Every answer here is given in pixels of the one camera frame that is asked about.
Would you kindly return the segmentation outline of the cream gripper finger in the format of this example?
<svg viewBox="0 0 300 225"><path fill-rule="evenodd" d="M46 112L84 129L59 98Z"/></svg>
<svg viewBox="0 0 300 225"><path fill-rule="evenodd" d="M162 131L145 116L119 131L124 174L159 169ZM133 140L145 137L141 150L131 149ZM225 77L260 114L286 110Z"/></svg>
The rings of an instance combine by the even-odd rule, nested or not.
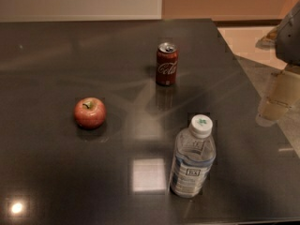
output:
<svg viewBox="0 0 300 225"><path fill-rule="evenodd" d="M300 67L288 64L272 72L258 107L256 122L273 126L300 99Z"/></svg>

